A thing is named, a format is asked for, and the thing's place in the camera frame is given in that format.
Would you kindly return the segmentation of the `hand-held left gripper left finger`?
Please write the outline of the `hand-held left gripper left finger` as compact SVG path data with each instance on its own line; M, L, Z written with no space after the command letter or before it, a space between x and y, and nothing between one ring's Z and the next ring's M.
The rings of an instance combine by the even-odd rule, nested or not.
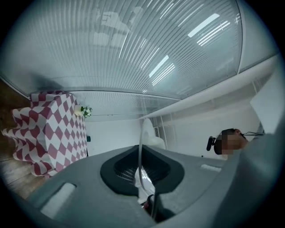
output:
M151 228L133 184L138 147L116 149L69 165L28 198L39 228Z

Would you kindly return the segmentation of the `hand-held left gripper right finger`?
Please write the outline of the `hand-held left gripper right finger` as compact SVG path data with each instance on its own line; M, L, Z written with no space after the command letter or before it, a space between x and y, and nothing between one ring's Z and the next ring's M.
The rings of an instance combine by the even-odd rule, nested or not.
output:
M225 160L200 158L156 147L142 147L142 166L155 187L167 219L147 219L143 228L218 228L218 208L228 185Z

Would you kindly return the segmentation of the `white round plate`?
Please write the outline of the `white round plate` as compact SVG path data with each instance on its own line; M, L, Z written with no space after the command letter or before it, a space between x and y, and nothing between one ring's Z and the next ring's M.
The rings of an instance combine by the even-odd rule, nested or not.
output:
M142 148L143 144L146 144L149 136L155 136L155 134L150 119L146 118L143 120L141 127L138 145L138 169L135 173L134 179L134 184L138 189L138 198L140 201L155 193L155 187L142 165Z

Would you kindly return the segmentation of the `round table checkered cloth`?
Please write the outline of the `round table checkered cloth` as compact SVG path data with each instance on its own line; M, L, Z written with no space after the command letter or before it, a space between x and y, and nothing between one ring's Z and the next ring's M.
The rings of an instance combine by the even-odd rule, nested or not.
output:
M15 128L1 133L15 142L14 159L28 162L34 176L56 175L87 157L85 119L76 115L79 103L63 91L30 95L31 105L13 109Z

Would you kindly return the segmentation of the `cream flower pot with daisies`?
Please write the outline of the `cream flower pot with daisies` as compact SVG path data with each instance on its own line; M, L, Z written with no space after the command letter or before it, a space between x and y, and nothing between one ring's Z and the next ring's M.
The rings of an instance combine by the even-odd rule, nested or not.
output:
M90 117L92 114L92 108L86 106L81 106L81 105L75 105L74 106L74 114L76 116L82 116L84 118Z

